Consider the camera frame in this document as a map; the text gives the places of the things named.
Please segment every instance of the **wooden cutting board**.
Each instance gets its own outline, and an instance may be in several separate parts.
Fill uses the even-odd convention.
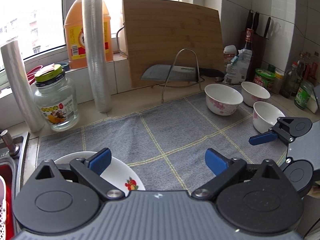
[[[153,85],[140,80],[155,64],[171,65],[181,49],[192,49],[199,67],[224,71],[222,35],[217,10],[171,0],[123,0],[125,36],[133,88]],[[196,67],[184,51],[175,65]]]

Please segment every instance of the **plastic wrap roll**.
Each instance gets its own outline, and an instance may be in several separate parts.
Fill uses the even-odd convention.
[[[1,54],[12,93],[22,116],[30,131],[38,132],[44,126],[44,119],[33,101],[18,41],[11,41],[2,46]]]
[[[82,21],[93,98],[97,110],[105,113],[112,105],[104,50],[102,0],[82,0]]]

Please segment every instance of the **orange oil jug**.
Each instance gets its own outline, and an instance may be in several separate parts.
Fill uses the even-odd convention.
[[[108,8],[103,1],[103,27],[104,27],[104,41],[105,41],[105,55],[106,61],[113,59],[113,51],[111,47],[111,28],[110,15]],[[87,66],[87,59],[85,56],[85,41],[83,35],[82,23],[82,0],[75,0],[68,11],[64,29],[66,33],[67,51],[69,57],[70,68],[81,68]]]

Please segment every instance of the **white bowl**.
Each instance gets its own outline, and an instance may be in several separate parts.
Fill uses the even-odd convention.
[[[208,108],[218,115],[233,114],[242,103],[242,95],[232,87],[210,84],[204,89]]]
[[[285,115],[272,104],[262,101],[253,104],[252,122],[258,132],[267,132],[270,127],[276,124],[278,117],[285,117]]]
[[[241,83],[241,95],[243,96],[243,101],[248,105],[253,107],[253,104],[258,101],[265,101],[270,98],[270,93],[252,82],[242,82]]]
[[[69,163],[71,160],[75,158],[89,158],[97,152],[76,152],[65,155],[54,161],[56,164],[65,164]],[[115,157],[112,157],[111,164],[106,168],[103,173],[101,173],[100,177],[111,183],[113,186],[122,190],[125,195],[129,194],[129,191],[137,189],[137,190],[146,190],[142,181],[138,177],[138,175],[125,163],[118,160]]]

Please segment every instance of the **metal faucet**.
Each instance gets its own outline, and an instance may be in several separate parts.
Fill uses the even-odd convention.
[[[0,137],[2,138],[7,148],[9,149],[9,155],[11,157],[17,155],[19,152],[20,146],[13,142],[13,139],[10,133],[8,132],[8,130],[3,130],[2,133],[0,134]]]

